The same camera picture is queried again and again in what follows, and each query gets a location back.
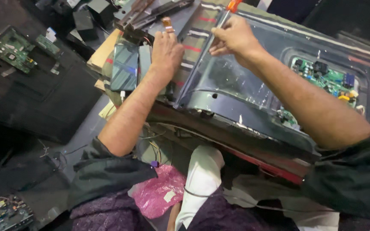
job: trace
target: forearm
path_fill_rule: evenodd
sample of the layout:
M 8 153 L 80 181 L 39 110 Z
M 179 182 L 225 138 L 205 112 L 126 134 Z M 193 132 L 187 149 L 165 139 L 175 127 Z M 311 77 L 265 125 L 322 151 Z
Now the forearm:
M 99 134 L 98 139 L 112 154 L 126 155 L 135 146 L 143 123 L 161 90 L 161 87 L 151 81 L 158 74 L 155 68 L 150 68 L 138 87 L 109 119 Z
M 323 148 L 343 148 L 370 136 L 370 124 L 352 108 L 298 76 L 270 54 L 244 54 L 256 74 Z

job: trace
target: tv main board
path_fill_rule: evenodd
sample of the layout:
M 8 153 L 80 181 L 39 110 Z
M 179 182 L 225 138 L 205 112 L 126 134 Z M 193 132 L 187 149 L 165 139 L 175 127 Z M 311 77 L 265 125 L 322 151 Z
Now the tv main board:
M 6 61 L 24 73 L 37 65 L 37 62 L 28 57 L 28 53 L 35 45 L 28 42 L 15 29 L 10 27 L 0 37 L 0 59 Z

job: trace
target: yellow wire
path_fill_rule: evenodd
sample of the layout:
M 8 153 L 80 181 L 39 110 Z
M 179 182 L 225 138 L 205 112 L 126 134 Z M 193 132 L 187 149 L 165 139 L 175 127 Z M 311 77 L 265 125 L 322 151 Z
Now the yellow wire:
M 149 143 L 158 150 L 158 153 L 160 155 L 160 163 L 162 164 L 162 157 L 161 157 L 161 150 L 160 150 L 160 148 L 157 147 L 155 144 L 153 144 L 151 141 Z

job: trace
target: hand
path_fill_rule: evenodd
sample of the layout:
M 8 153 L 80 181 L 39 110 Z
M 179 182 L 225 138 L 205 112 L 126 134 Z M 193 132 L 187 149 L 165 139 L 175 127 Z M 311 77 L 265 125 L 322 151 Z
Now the hand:
M 177 42 L 174 33 L 158 31 L 155 34 L 150 66 L 150 71 L 157 74 L 150 75 L 154 76 L 152 81 L 161 88 L 165 87 L 181 65 L 184 52 L 183 45 Z
M 234 54 L 243 67 L 248 68 L 247 56 L 267 53 L 252 33 L 248 22 L 239 16 L 232 16 L 224 28 L 212 28 L 215 40 L 209 53 L 212 56 Z

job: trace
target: black plastic box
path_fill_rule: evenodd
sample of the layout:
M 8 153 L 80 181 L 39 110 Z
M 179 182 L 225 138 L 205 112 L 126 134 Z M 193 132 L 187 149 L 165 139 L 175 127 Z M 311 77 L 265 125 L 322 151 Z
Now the black plastic box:
M 84 41 L 98 39 L 91 13 L 88 10 L 74 12 L 76 30 Z
M 92 0 L 88 8 L 95 21 L 104 28 L 114 20 L 113 13 L 116 12 L 116 8 L 106 0 Z

